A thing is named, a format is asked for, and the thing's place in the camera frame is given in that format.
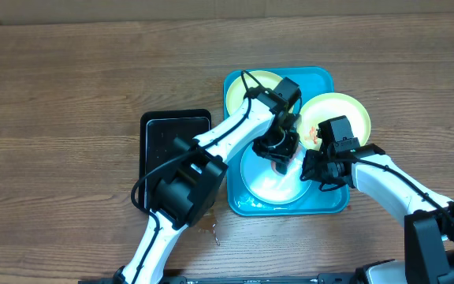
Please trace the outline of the light blue plate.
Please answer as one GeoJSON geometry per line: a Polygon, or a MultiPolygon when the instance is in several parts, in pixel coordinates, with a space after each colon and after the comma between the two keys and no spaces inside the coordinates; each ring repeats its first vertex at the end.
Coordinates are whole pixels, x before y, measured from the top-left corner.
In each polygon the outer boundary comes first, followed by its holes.
{"type": "Polygon", "coordinates": [[[241,177],[248,191],[268,204],[282,205],[298,200],[311,187],[311,181],[300,180],[305,152],[299,144],[286,174],[281,174],[275,162],[257,156],[250,144],[240,162],[241,177]]]}

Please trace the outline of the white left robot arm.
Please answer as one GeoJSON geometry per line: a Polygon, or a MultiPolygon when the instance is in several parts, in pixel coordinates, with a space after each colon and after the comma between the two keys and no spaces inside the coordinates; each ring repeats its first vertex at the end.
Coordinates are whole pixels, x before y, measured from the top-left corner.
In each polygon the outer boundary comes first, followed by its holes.
{"type": "Polygon", "coordinates": [[[298,84],[285,78],[275,88],[249,87],[238,110],[212,130],[190,140],[176,138],[170,157],[133,186],[133,205],[148,215],[143,238],[115,283],[158,283],[180,235],[212,207],[230,159],[248,145],[280,174],[287,171],[299,137],[292,107],[298,84]]]}

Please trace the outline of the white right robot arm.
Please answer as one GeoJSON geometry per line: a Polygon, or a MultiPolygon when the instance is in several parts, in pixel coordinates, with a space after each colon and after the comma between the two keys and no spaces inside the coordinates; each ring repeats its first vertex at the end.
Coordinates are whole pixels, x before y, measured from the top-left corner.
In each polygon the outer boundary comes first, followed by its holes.
{"type": "Polygon", "coordinates": [[[454,283],[454,200],[404,173],[379,147],[307,151],[301,180],[330,191],[348,185],[404,228],[404,260],[359,268],[354,283],[454,283]]]}

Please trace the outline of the orange green sponge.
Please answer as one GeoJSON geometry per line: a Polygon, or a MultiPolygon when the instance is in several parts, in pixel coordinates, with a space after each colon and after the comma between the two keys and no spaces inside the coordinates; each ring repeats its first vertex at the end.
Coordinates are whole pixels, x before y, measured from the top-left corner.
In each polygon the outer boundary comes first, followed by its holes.
{"type": "Polygon", "coordinates": [[[279,162],[272,162],[271,163],[271,168],[274,173],[284,176],[288,172],[288,166],[292,163],[292,161],[297,157],[297,155],[301,152],[302,146],[299,145],[293,154],[293,156],[290,158],[290,160],[286,163],[279,163],[279,162]]]}

